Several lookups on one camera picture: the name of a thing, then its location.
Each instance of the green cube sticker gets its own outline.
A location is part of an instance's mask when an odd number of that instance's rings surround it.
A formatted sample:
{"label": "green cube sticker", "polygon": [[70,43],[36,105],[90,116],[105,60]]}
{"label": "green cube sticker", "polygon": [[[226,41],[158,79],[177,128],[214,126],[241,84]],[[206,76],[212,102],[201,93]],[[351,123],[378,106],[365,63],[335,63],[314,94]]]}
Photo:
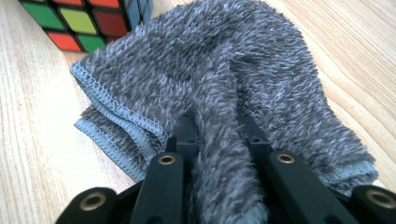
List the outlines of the green cube sticker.
{"label": "green cube sticker", "polygon": [[78,40],[88,52],[92,52],[105,45],[105,41],[99,36],[78,35]]}
{"label": "green cube sticker", "polygon": [[40,26],[44,28],[64,30],[64,25],[51,7],[26,2],[22,4]]}

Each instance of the light wooden surface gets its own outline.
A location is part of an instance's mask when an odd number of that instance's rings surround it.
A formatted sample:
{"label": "light wooden surface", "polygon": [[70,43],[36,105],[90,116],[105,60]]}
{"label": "light wooden surface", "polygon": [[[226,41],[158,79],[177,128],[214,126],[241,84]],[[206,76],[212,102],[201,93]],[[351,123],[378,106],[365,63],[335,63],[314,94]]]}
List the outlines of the light wooden surface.
{"label": "light wooden surface", "polygon": [[[153,16],[190,0],[154,2]],[[395,2],[267,2],[302,30],[330,106],[396,191]],[[89,101],[68,67],[84,54],[57,50],[16,0],[0,1],[0,48],[0,223],[53,223],[85,189],[131,186],[73,126]]]}

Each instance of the gray fabric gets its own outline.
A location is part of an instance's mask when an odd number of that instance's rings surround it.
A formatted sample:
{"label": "gray fabric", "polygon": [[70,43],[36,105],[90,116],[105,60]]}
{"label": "gray fabric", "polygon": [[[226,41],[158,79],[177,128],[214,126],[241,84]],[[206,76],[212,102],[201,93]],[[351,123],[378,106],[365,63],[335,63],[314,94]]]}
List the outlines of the gray fabric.
{"label": "gray fabric", "polygon": [[94,106],[77,126],[136,180],[175,134],[178,118],[189,109],[196,114],[201,141],[190,223],[267,219],[238,135],[238,106],[275,150],[301,156],[325,185],[348,194],[377,178],[373,157],[328,107],[300,32],[263,2],[176,7],[86,56],[71,73]]}

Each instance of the wood grain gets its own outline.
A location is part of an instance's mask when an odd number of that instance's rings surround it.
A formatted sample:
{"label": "wood grain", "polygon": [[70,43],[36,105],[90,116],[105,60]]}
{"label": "wood grain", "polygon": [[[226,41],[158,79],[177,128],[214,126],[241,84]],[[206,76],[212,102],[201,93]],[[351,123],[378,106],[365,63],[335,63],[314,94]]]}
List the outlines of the wood grain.
{"label": "wood grain", "polygon": [[[153,16],[190,0],[154,1]],[[267,0],[303,32],[329,105],[396,191],[394,1]],[[73,127],[88,106],[56,49],[18,1],[0,2],[0,223],[53,223],[78,193],[134,182]]]}

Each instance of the rubik's cube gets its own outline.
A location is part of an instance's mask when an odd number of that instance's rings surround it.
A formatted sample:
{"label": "rubik's cube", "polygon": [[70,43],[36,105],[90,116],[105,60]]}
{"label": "rubik's cube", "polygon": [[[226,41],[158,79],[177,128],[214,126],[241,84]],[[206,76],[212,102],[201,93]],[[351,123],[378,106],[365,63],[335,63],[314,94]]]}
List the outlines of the rubik's cube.
{"label": "rubik's cube", "polygon": [[152,0],[20,0],[62,50],[91,52],[149,20]]}

